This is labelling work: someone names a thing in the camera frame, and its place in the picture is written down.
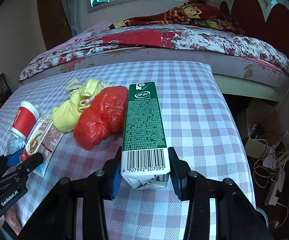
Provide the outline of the red white snack box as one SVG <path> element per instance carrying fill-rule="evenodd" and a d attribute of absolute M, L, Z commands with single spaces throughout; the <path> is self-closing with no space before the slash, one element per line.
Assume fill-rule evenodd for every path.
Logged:
<path fill-rule="evenodd" d="M 43 115 L 28 139 L 25 149 L 20 155 L 20 161 L 25 161 L 35 153 L 41 153 L 44 160 L 33 172 L 44 177 L 53 152 L 63 135 L 64 133 L 54 126 L 52 115 Z"/>

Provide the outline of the grey curtain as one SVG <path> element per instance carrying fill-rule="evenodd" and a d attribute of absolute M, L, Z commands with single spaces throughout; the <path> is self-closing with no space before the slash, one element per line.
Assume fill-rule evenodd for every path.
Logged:
<path fill-rule="evenodd" d="M 64 12 L 71 28 L 72 37 L 81 33 L 80 0 L 62 0 Z"/>

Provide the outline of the yellow cloth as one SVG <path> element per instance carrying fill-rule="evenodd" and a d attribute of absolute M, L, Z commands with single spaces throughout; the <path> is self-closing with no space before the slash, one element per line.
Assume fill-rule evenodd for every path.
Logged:
<path fill-rule="evenodd" d="M 77 79 L 68 81 L 65 90 L 68 99 L 52 109 L 53 125 L 60 132 L 72 132 L 83 111 L 90 107 L 92 100 L 104 88 L 113 87 L 114 83 L 98 79 L 80 82 Z"/>

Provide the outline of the dark wooden door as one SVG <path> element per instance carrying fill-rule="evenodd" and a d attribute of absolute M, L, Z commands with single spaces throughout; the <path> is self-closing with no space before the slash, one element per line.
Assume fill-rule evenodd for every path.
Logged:
<path fill-rule="evenodd" d="M 62 0 L 37 0 L 40 28 L 47 50 L 72 37 Z"/>

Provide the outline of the red heart headboard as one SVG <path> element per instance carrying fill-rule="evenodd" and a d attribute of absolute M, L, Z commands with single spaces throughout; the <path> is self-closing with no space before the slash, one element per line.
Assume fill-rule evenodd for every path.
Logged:
<path fill-rule="evenodd" d="M 262 40 L 289 59 L 289 9 L 282 3 L 261 5 L 260 0 L 222 1 L 220 10 L 237 21 L 245 36 Z"/>

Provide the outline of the cardboard box on floor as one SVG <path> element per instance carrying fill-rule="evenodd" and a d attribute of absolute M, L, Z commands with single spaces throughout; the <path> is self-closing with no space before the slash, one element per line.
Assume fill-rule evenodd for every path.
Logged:
<path fill-rule="evenodd" d="M 283 139 L 281 124 L 277 119 L 255 122 L 248 130 L 245 152 L 249 157 L 259 159 L 278 145 Z"/>

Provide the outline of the floral bed mattress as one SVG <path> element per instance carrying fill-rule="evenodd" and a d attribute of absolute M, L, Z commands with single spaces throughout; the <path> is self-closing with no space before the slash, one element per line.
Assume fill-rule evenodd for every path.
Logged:
<path fill-rule="evenodd" d="M 221 53 L 267 62 L 289 76 L 289 59 L 272 45 L 257 38 L 192 25 L 158 24 L 82 33 L 34 58 L 19 79 L 63 63 L 122 48 L 163 48 Z"/>

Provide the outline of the red patterned blanket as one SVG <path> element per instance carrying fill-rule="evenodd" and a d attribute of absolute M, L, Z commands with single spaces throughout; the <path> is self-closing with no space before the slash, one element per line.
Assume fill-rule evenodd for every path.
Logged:
<path fill-rule="evenodd" d="M 154 24 L 192 25 L 208 29 L 229 31 L 239 35 L 244 34 L 239 23 L 232 20 L 229 14 L 216 7 L 206 5 L 200 0 L 183 3 L 182 5 L 161 14 L 133 17 L 118 21 L 105 28 L 105 30 Z"/>

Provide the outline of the red paper cup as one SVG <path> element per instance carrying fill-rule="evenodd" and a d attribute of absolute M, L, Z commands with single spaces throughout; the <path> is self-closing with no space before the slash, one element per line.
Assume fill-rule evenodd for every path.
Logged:
<path fill-rule="evenodd" d="M 21 101 L 10 129 L 11 133 L 16 138 L 27 140 L 31 129 L 39 117 L 38 109 L 34 105 L 27 101 Z"/>

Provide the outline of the red plastic bag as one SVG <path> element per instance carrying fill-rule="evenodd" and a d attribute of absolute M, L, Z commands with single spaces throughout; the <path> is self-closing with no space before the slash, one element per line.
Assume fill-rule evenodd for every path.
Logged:
<path fill-rule="evenodd" d="M 104 88 L 79 118 L 73 133 L 77 144 L 89 151 L 123 129 L 127 99 L 124 86 Z"/>

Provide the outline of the white crumpled tissue by cup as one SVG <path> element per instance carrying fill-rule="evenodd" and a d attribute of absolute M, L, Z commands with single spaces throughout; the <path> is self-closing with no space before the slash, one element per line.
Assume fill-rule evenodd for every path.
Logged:
<path fill-rule="evenodd" d="M 26 141 L 22 138 L 12 138 L 8 143 L 9 159 L 19 158 L 26 146 Z"/>

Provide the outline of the green white milk carton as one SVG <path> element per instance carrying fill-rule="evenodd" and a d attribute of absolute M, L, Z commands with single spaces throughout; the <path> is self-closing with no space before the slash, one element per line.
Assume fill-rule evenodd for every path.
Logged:
<path fill-rule="evenodd" d="M 121 176 L 135 190 L 168 186 L 170 162 L 154 82 L 129 86 L 123 130 Z"/>

